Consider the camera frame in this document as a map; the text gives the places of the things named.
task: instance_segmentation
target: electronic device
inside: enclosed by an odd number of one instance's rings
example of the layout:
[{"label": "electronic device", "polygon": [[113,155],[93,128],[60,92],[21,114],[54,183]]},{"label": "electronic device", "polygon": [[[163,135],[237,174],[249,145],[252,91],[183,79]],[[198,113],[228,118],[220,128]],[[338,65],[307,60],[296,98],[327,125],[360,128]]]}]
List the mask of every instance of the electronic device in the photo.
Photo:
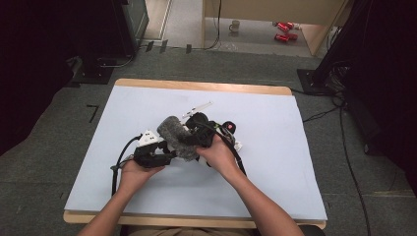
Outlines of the electronic device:
[{"label": "electronic device", "polygon": [[[157,127],[160,137],[154,132],[146,130],[143,134],[131,139],[122,150],[116,165],[111,167],[113,170],[112,194],[116,192],[118,169],[123,167],[123,164],[129,160],[134,160],[144,168],[169,165],[171,159],[175,157],[183,158],[186,161],[197,160],[203,165],[208,165],[207,161],[195,152],[195,146],[209,148],[214,135],[221,137],[235,156],[239,168],[246,174],[242,159],[237,153],[242,145],[236,142],[233,136],[236,131],[235,124],[231,121],[226,121],[219,125],[214,121],[210,121],[206,114],[200,112],[211,104],[212,102],[209,102],[208,104],[198,106],[183,115],[183,117],[189,117],[185,124],[181,124],[180,120],[175,116],[167,117]],[[133,141],[138,141],[134,153],[121,161],[125,150]]]}]

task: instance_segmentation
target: black cable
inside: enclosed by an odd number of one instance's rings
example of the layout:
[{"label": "black cable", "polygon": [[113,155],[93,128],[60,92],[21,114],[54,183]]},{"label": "black cable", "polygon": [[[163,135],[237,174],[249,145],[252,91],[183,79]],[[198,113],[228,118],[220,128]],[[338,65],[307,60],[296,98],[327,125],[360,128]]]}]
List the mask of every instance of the black cable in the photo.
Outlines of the black cable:
[{"label": "black cable", "polygon": [[320,112],[320,113],[318,113],[316,115],[312,115],[311,117],[303,120],[303,123],[306,123],[306,122],[309,122],[309,121],[312,121],[312,120],[317,120],[317,119],[323,118],[324,116],[326,116],[327,114],[331,113],[332,111],[337,110],[338,108],[339,107],[336,106],[336,107],[332,108],[331,110],[324,111],[324,112]]},{"label": "black cable", "polygon": [[131,61],[132,61],[132,59],[133,59],[133,55],[129,58],[129,60],[128,61],[126,61],[125,63],[123,63],[123,64],[119,64],[119,65],[112,65],[112,66],[102,66],[102,65],[99,65],[99,67],[101,67],[101,68],[120,68],[120,67],[124,67],[124,66],[126,66],[127,64],[129,64]]},{"label": "black cable", "polygon": [[366,210],[366,206],[365,206],[365,202],[364,202],[364,199],[363,199],[363,196],[362,196],[362,192],[359,188],[359,184],[358,184],[358,181],[356,180],[355,174],[353,173],[352,165],[350,164],[350,159],[349,159],[349,156],[347,154],[346,139],[345,139],[345,136],[344,136],[344,128],[343,128],[342,111],[343,111],[343,108],[340,107],[339,118],[340,118],[340,129],[341,129],[341,138],[342,138],[342,141],[343,141],[344,154],[345,154],[345,157],[346,157],[347,166],[349,167],[350,175],[352,176],[353,182],[355,183],[356,191],[358,192],[359,199],[361,201],[362,210],[364,211],[368,236],[371,236],[371,226],[370,226],[370,223],[369,223],[368,212]]},{"label": "black cable", "polygon": [[[338,98],[339,100],[340,100],[340,104],[337,104],[335,101],[334,101],[334,99],[335,98]],[[331,99],[331,103],[333,103],[333,105],[334,106],[337,106],[337,107],[342,107],[343,105],[344,105],[344,102],[345,102],[345,100],[343,99],[343,97],[340,97],[340,96],[334,96],[332,99]]]},{"label": "black cable", "polygon": [[336,92],[334,92],[334,93],[313,93],[313,92],[305,92],[305,91],[297,90],[297,89],[294,89],[294,88],[290,88],[290,89],[293,92],[306,94],[306,95],[312,95],[312,96],[334,96],[336,94]]},{"label": "black cable", "polygon": [[[220,0],[219,5],[218,5],[217,26],[214,23],[214,27],[217,29],[217,37],[214,40],[214,43],[210,47],[193,48],[193,50],[210,50],[210,49],[213,49],[220,42],[220,15],[221,15],[221,0]],[[139,49],[142,49],[144,47],[148,47],[148,45],[141,45],[139,47]],[[173,47],[173,46],[165,46],[165,47],[170,48],[170,49],[184,49],[183,47]]]},{"label": "black cable", "polygon": [[119,174],[118,170],[120,168],[120,160],[122,159],[126,149],[129,147],[129,145],[136,140],[139,140],[142,137],[142,134],[140,134],[137,137],[134,137],[133,139],[131,139],[123,148],[122,152],[120,153],[119,158],[117,159],[117,163],[116,165],[111,166],[111,169],[113,170],[113,181],[112,181],[112,185],[111,185],[111,196],[113,196],[116,193],[116,185],[117,185],[117,175]]}]

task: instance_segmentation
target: red component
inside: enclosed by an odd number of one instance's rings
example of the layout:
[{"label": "red component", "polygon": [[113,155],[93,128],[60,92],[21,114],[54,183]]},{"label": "red component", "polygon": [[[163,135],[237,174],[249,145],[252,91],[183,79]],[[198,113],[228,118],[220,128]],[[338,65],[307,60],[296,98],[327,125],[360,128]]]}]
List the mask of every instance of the red component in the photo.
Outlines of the red component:
[{"label": "red component", "polygon": [[288,39],[289,37],[287,35],[281,35],[278,33],[275,35],[275,40],[278,40],[278,41],[287,42]]},{"label": "red component", "polygon": [[290,40],[297,40],[298,38],[298,34],[296,33],[287,33],[286,36],[288,36]]},{"label": "red component", "polygon": [[286,26],[284,23],[278,23],[278,24],[276,24],[276,27],[279,28],[280,30],[284,31],[284,32],[289,31],[289,27]]},{"label": "red component", "polygon": [[284,23],[290,30],[294,29],[293,23]]}]

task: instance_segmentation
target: wooden table edge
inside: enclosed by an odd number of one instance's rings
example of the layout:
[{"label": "wooden table edge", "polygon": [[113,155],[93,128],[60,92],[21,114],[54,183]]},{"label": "wooden table edge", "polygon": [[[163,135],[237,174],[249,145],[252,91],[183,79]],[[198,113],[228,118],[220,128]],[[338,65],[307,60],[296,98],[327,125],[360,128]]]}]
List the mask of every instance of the wooden table edge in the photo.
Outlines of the wooden table edge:
[{"label": "wooden table edge", "polygon": [[271,94],[271,95],[292,95],[291,89],[288,87],[222,84],[222,83],[206,83],[206,82],[183,82],[183,81],[180,82],[180,81],[161,81],[161,80],[122,78],[116,81],[115,86],[155,88],[155,89],[229,91],[229,92],[245,92],[245,93]]},{"label": "wooden table edge", "polygon": [[[89,223],[98,212],[64,210],[64,221],[67,223]],[[325,220],[295,219],[299,225],[316,225],[321,229],[326,227]],[[145,214],[123,213],[118,224],[172,226],[172,227],[207,227],[207,228],[256,228],[251,218],[208,217],[208,216],[148,216]]]}]

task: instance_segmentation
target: white board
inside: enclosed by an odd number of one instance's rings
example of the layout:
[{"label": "white board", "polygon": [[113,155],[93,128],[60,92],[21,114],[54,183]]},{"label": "white board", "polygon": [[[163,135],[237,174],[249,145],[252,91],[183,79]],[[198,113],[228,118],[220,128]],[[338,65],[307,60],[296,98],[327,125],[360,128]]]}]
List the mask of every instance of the white board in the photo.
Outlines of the white board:
[{"label": "white board", "polygon": [[[100,211],[111,197],[112,171],[125,144],[168,116],[203,112],[233,121],[249,179],[294,219],[327,220],[296,100],[288,95],[115,86],[65,209]],[[133,153],[131,144],[125,156]],[[249,217],[233,188],[197,161],[174,159],[132,198],[124,212]]]}]

